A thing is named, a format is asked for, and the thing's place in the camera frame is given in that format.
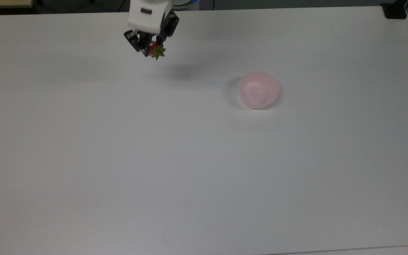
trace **green leaves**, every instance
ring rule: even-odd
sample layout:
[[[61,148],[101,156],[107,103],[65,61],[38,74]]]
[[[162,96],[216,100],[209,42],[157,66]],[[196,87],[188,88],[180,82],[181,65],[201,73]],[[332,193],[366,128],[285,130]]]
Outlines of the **green leaves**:
[[[159,45],[157,47],[155,47],[152,51],[152,58],[155,58],[156,60],[158,60],[158,58],[160,57],[164,57],[165,56],[165,48],[163,48],[163,45]]]

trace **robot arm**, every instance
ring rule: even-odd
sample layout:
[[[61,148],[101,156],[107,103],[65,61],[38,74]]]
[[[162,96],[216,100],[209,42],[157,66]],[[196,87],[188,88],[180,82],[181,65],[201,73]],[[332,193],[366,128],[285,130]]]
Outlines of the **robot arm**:
[[[128,25],[124,33],[133,48],[149,56],[150,47],[163,45],[173,35],[179,18],[171,11],[173,0],[131,0]]]

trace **red strawberry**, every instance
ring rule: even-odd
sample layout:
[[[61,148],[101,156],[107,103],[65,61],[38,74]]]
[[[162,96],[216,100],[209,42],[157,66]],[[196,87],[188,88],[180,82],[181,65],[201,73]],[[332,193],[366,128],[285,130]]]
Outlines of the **red strawberry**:
[[[149,44],[149,56],[151,56],[152,58],[155,58],[156,60],[158,60],[158,58],[160,58],[160,56],[164,57],[165,54],[165,48],[163,48],[163,45],[159,45],[157,42],[152,41]]]

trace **table surface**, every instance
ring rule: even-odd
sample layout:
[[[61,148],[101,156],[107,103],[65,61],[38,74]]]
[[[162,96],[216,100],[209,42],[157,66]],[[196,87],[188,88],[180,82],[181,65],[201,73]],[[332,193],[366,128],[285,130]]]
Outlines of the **table surface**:
[[[0,16],[0,255],[408,245],[408,19],[380,7]],[[251,110],[241,76],[278,79]]]

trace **pink bowl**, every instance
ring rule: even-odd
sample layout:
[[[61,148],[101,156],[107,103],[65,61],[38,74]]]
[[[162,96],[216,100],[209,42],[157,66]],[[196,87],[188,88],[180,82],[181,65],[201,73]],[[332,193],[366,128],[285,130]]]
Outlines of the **pink bowl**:
[[[262,109],[271,105],[280,94],[280,85],[270,74],[252,72],[238,84],[243,103],[249,108]]]

